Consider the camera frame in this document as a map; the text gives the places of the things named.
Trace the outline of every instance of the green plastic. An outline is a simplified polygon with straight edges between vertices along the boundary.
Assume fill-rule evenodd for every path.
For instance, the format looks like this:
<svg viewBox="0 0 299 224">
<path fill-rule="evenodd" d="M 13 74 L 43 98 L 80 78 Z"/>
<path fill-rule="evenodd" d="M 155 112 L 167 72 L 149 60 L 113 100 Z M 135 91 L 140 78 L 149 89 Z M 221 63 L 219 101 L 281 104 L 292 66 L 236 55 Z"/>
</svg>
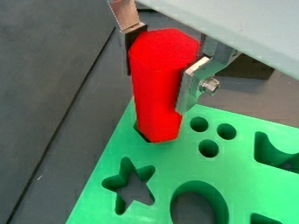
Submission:
<svg viewBox="0 0 299 224">
<path fill-rule="evenodd" d="M 219 224 L 299 223 L 299 129 L 201 105 L 175 141 L 148 143 L 135 123 L 131 101 L 68 224 L 173 223 L 171 203 L 185 192 L 208 199 Z M 153 203 L 124 211 L 116 189 L 132 170 Z"/>
</svg>

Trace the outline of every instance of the star-shaped hole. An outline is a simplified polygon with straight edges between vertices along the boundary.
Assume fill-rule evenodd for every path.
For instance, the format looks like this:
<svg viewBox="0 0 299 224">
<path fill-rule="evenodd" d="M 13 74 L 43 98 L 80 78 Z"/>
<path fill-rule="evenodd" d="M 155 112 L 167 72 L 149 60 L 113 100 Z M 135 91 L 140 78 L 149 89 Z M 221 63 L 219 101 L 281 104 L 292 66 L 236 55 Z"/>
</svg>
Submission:
<svg viewBox="0 0 299 224">
<path fill-rule="evenodd" d="M 148 206 L 153 204 L 155 197 L 145 185 L 153 174 L 152 165 L 136 169 L 128 157 L 121 159 L 119 174 L 101 182 L 101 185 L 116 193 L 116 214 L 125 212 L 133 200 Z"/>
</svg>

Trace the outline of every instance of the red block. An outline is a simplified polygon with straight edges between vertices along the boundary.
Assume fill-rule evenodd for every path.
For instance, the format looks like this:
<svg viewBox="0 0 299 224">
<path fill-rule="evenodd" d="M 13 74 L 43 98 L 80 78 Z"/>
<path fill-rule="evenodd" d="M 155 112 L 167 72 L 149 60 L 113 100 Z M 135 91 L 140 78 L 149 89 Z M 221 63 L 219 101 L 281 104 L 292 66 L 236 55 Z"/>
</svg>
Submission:
<svg viewBox="0 0 299 224">
<path fill-rule="evenodd" d="M 128 53 L 137 128 L 152 143 L 177 137 L 175 112 L 183 69 L 197 59 L 200 43 L 176 29 L 147 31 Z"/>
</svg>

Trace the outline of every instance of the metal bracket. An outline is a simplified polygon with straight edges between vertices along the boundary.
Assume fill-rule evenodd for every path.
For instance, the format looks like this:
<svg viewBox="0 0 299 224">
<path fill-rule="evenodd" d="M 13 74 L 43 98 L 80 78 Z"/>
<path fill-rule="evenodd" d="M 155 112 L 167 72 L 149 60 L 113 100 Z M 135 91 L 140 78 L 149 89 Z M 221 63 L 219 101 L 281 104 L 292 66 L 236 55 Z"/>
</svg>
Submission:
<svg viewBox="0 0 299 224">
<path fill-rule="evenodd" d="M 184 70 L 181 86 L 177 95 L 176 112 L 184 114 L 197 104 L 201 93 L 213 95 L 219 88 L 219 81 L 212 78 L 240 55 L 233 48 L 213 38 L 207 37 L 203 47 L 203 56 Z"/>
<path fill-rule="evenodd" d="M 141 32 L 147 31 L 147 24 L 140 22 L 135 0 L 113 0 L 108 3 L 119 26 L 119 44 L 123 48 L 123 70 L 129 75 L 128 50 Z"/>
</svg>

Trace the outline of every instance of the circular hole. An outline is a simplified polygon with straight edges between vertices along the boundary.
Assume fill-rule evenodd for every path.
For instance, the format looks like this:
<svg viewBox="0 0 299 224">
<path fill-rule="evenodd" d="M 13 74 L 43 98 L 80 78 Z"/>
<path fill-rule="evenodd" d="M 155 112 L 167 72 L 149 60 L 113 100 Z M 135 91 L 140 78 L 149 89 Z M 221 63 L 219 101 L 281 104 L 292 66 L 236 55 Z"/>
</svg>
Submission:
<svg viewBox="0 0 299 224">
<path fill-rule="evenodd" d="M 217 127 L 217 133 L 219 133 L 219 136 L 227 140 L 231 140 L 232 138 L 235 138 L 237 134 L 235 128 L 227 123 L 223 123 Z"/>
<path fill-rule="evenodd" d="M 205 157 L 205 158 L 215 158 L 219 154 L 219 146 L 216 145 L 215 142 L 212 142 L 211 140 L 203 140 L 200 142 L 200 146 L 199 146 L 199 150 L 200 150 L 200 154 Z"/>
<path fill-rule="evenodd" d="M 209 127 L 209 124 L 204 118 L 196 116 L 191 119 L 191 128 L 195 131 L 203 132 L 204 130 L 207 130 L 208 127 Z"/>
</svg>

